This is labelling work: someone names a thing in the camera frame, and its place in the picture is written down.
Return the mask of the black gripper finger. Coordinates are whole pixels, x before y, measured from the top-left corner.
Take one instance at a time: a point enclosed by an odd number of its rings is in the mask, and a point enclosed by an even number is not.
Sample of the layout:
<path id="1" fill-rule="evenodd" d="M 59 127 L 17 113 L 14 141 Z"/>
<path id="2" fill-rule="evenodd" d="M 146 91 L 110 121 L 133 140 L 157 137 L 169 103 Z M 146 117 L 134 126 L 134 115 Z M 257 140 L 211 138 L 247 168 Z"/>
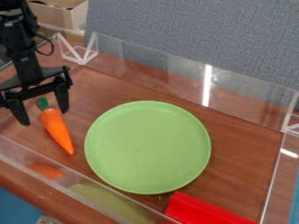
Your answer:
<path id="1" fill-rule="evenodd" d="M 66 113 L 70 109 L 70 92 L 65 84 L 59 84 L 54 90 L 57 101 L 59 103 L 61 112 Z"/>
<path id="2" fill-rule="evenodd" d="M 25 108 L 25 103 L 17 98 L 9 99 L 7 102 L 9 102 L 10 110 L 17 120 L 19 121 L 19 123 L 25 126 L 30 126 L 31 121 L 30 121 L 30 117 Z"/>

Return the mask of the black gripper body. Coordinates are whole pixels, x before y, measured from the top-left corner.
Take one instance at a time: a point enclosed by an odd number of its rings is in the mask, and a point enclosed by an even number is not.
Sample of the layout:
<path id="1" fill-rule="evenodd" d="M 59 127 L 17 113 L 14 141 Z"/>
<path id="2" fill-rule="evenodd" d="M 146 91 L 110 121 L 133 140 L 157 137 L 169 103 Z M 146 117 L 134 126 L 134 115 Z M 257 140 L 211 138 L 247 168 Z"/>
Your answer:
<path id="1" fill-rule="evenodd" d="M 14 57 L 17 75 L 0 83 L 0 108 L 9 107 L 9 99 L 29 100 L 54 92 L 59 84 L 70 88 L 73 80 L 69 66 L 42 67 L 31 50 L 27 55 Z"/>

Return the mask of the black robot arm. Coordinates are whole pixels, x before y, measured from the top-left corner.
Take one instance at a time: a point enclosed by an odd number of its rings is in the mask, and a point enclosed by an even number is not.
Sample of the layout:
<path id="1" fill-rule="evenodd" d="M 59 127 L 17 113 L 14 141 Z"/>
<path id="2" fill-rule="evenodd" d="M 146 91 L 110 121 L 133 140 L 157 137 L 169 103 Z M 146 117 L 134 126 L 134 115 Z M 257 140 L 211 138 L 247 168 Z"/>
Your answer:
<path id="1" fill-rule="evenodd" d="M 50 92 L 55 93 L 61 112 L 70 109 L 73 86 L 69 66 L 42 67 L 35 37 L 53 41 L 38 32 L 38 17 L 26 0 L 0 0 L 0 45 L 14 62 L 17 75 L 0 83 L 0 108 L 11 110 L 25 126 L 31 125 L 25 101 Z"/>

